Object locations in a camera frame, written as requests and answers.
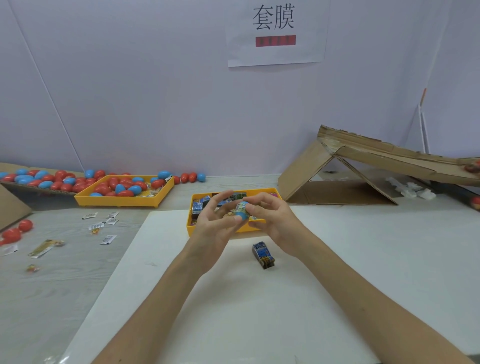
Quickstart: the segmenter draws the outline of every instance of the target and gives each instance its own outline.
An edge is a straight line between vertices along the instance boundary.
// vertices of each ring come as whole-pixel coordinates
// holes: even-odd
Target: cardboard box
[[[58,171],[50,168],[27,167],[27,166],[20,166],[18,164],[0,163],[0,172],[15,173],[15,171],[20,168],[26,168],[28,170],[47,170],[52,175],[55,175],[55,172]],[[67,172],[73,173],[77,177],[82,177],[84,175],[83,172],[73,172],[71,170],[68,170]],[[15,189],[24,190],[24,191],[42,192],[46,194],[69,194],[72,196],[75,195],[75,192],[56,191],[56,190],[51,190],[49,188],[38,188],[38,187],[27,186],[25,184],[18,184],[14,182],[0,181],[0,183],[3,184],[4,186],[7,186],[8,188],[15,188]]]
[[[332,159],[338,159],[363,181],[310,181]],[[321,126],[317,139],[278,178],[282,197],[299,204],[370,205],[396,202],[346,161],[419,179],[480,186],[480,179],[463,169],[479,158],[448,158],[414,152],[378,139]]]
[[[32,209],[0,184],[0,230],[32,213]]]

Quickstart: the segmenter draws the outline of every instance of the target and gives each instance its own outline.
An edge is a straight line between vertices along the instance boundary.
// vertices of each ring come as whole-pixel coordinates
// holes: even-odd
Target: hand
[[[248,224],[267,233],[285,253],[299,258],[302,243],[313,234],[300,222],[288,204],[266,192],[244,197],[243,200],[248,202],[245,209],[250,215],[266,221],[250,221]]]
[[[248,221],[242,221],[240,216],[225,217],[241,200],[228,202],[215,212],[218,203],[232,193],[233,190],[223,191],[212,197],[198,216],[195,230],[183,248],[187,258],[199,264],[201,274],[214,266],[232,235]]]

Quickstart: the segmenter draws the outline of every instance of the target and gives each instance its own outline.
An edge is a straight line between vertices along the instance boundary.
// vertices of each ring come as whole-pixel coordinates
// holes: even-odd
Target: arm
[[[156,359],[185,300],[198,279],[220,258],[230,237],[242,226],[241,218],[223,217],[239,201],[215,207],[233,191],[212,197],[199,215],[197,227],[152,292],[93,364],[149,364]]]
[[[473,364],[452,343],[372,286],[311,233],[285,201],[269,194],[246,197],[247,211],[286,253],[312,272],[343,309],[382,363]]]

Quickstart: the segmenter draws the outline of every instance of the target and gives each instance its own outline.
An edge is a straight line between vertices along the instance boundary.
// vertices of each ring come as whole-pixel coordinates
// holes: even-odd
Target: left hand
[[[248,219],[242,221],[240,216],[225,217],[241,200],[228,202],[215,212],[218,203],[232,194],[233,190],[228,190],[212,197],[200,213],[196,228],[183,248],[187,259],[199,265],[202,275],[214,266],[233,234],[248,222]]]

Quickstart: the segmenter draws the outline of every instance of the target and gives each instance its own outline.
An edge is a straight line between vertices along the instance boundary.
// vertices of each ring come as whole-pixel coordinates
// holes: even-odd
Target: white paper sheet
[[[321,62],[330,0],[230,0],[228,66]]]

